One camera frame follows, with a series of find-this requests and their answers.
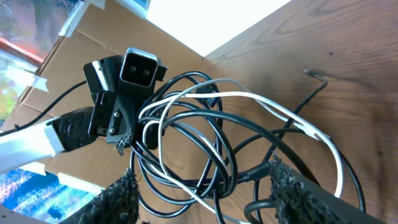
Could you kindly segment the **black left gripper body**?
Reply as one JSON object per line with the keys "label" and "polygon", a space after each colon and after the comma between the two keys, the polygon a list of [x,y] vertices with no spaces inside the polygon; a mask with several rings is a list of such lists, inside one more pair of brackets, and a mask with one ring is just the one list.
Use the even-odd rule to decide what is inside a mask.
{"label": "black left gripper body", "polygon": [[116,145],[118,136],[122,134],[134,134],[136,132],[136,119],[138,109],[144,99],[141,95],[118,95],[111,112],[106,142]]}

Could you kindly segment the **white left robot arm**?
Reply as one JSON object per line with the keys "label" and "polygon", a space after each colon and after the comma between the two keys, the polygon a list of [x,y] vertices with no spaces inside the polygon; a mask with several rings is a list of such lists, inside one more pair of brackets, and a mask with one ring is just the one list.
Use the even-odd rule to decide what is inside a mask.
{"label": "white left robot arm", "polygon": [[94,105],[57,118],[37,119],[1,134],[1,172],[74,151],[100,136],[120,154],[137,132],[137,113],[167,67],[151,54],[128,52],[87,63],[85,84]]}

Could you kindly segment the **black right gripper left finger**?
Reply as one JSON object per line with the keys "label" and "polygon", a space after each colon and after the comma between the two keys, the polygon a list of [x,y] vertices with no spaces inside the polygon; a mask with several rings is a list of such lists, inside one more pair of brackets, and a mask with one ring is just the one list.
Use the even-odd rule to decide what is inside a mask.
{"label": "black right gripper left finger", "polygon": [[139,189],[135,173],[124,175],[102,190],[61,224],[133,224],[139,218]]}

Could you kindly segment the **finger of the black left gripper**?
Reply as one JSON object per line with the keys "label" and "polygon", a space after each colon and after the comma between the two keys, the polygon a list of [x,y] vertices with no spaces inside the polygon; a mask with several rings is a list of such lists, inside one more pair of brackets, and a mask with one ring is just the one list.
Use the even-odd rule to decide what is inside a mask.
{"label": "finger of the black left gripper", "polygon": [[139,123],[140,145],[148,150],[158,148],[158,121],[144,121]]}
{"label": "finger of the black left gripper", "polygon": [[131,147],[132,140],[133,140],[132,134],[122,134],[118,136],[115,148],[120,156],[124,155],[125,148]]}

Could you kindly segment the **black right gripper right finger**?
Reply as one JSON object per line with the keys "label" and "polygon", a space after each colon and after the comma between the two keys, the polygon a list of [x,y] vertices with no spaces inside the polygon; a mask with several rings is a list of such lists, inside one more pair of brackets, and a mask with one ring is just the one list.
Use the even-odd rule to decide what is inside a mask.
{"label": "black right gripper right finger", "polygon": [[381,220],[336,198],[284,164],[277,156],[269,164],[271,191],[279,223],[382,223]]}

